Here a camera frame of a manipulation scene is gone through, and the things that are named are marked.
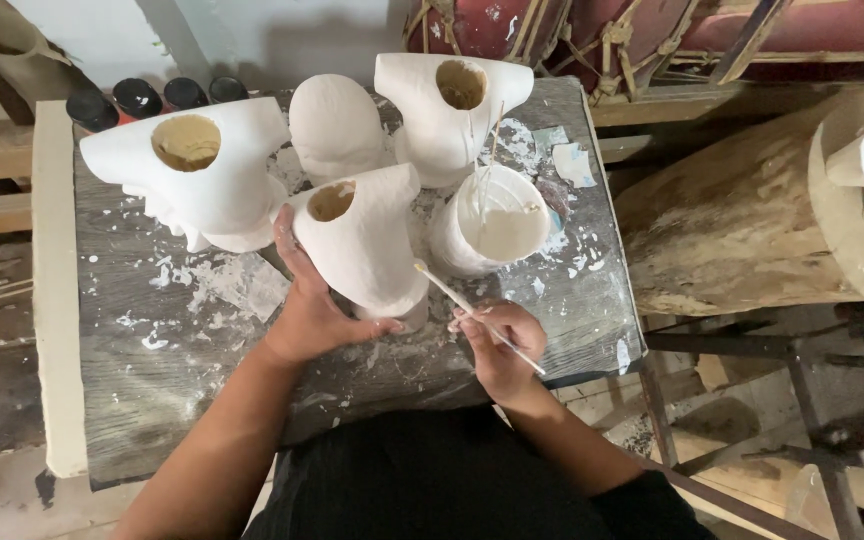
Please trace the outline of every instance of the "person's right hand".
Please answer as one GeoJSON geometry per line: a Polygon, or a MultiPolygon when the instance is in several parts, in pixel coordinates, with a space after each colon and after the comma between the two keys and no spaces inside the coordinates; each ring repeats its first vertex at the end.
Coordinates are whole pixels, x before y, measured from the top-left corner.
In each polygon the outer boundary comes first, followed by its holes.
{"type": "MultiPolygon", "coordinates": [[[[483,323],[494,326],[536,363],[546,350],[546,331],[531,313],[510,300],[483,300],[474,308],[475,318],[465,318],[458,326],[475,354],[475,377],[501,406],[521,397],[537,379],[532,366],[494,337],[483,323]]],[[[466,316],[461,308],[453,313],[458,319],[466,316]]]]}

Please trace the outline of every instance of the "person's left hand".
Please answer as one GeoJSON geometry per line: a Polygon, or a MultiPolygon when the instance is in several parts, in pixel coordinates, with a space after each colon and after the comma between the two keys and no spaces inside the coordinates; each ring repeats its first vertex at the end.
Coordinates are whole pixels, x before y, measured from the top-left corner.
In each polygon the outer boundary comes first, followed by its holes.
{"type": "Polygon", "coordinates": [[[275,249],[293,274],[282,313],[269,328],[265,342],[279,362],[311,361],[343,345],[401,332],[396,319],[357,321],[339,309],[312,259],[296,243],[292,232],[295,210],[289,204],[275,218],[275,249]]]}

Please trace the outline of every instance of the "paintbrush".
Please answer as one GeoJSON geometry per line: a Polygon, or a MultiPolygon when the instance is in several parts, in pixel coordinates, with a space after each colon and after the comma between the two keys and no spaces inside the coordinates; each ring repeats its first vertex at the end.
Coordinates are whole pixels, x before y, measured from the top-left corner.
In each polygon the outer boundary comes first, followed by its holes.
{"type": "MultiPolygon", "coordinates": [[[[469,303],[468,300],[466,300],[466,298],[464,296],[459,294],[458,291],[456,291],[452,287],[446,285],[441,279],[439,279],[434,274],[432,274],[431,272],[426,270],[426,268],[423,268],[422,264],[415,264],[415,270],[418,270],[422,274],[425,274],[426,278],[431,280],[433,284],[437,285],[438,288],[441,289],[441,292],[445,293],[446,296],[448,296],[449,298],[452,299],[452,302],[455,302],[456,304],[459,305],[459,308],[462,308],[463,310],[465,310],[465,313],[468,313],[468,316],[473,317],[473,315],[475,313],[475,308],[473,307],[473,305],[471,303],[469,303]]],[[[532,366],[532,369],[534,369],[536,373],[538,373],[539,375],[545,375],[546,374],[545,369],[539,367],[539,364],[534,362],[532,358],[530,358],[525,352],[520,350],[519,346],[516,345],[515,343],[513,343],[512,341],[510,341],[508,337],[502,335],[502,333],[499,332],[495,326],[490,325],[489,323],[482,323],[482,324],[484,324],[486,326],[488,331],[491,332],[493,336],[495,336],[496,338],[499,338],[502,341],[502,343],[505,343],[506,345],[508,345],[509,348],[513,352],[515,352],[520,359],[522,359],[523,361],[528,363],[530,366],[532,366]]]]}

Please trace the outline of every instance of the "forearm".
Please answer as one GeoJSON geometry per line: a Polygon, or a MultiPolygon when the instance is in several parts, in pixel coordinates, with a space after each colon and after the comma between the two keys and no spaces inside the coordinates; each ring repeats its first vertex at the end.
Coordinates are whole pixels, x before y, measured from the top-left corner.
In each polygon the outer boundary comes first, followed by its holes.
{"type": "Polygon", "coordinates": [[[498,405],[515,430],[586,496],[609,491],[642,473],[634,460],[563,406],[537,379],[521,395],[498,405]]]}
{"type": "Polygon", "coordinates": [[[119,521],[112,538],[237,538],[279,446],[302,367],[260,341],[119,521]]]}

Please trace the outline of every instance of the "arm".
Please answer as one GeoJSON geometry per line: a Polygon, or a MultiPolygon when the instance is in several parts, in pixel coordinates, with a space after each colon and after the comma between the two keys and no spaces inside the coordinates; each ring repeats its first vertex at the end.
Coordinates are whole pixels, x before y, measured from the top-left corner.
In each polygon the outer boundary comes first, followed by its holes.
{"type": "MultiPolygon", "coordinates": [[[[460,319],[465,315],[461,309],[456,312],[460,319]]],[[[474,351],[476,377],[515,430],[546,460],[558,465],[586,496],[604,493],[642,474],[642,468],[625,452],[565,408],[534,377],[528,364],[506,345],[496,344],[482,324],[506,333],[523,353],[538,361],[546,349],[546,333],[535,317],[504,300],[480,304],[474,317],[458,325],[474,351]]]]}
{"type": "Polygon", "coordinates": [[[402,324],[354,321],[292,234],[282,206],[275,245],[294,275],[282,312],[239,364],[219,396],[119,520],[116,540],[238,538],[279,448],[289,403],[306,362],[402,324]]]}

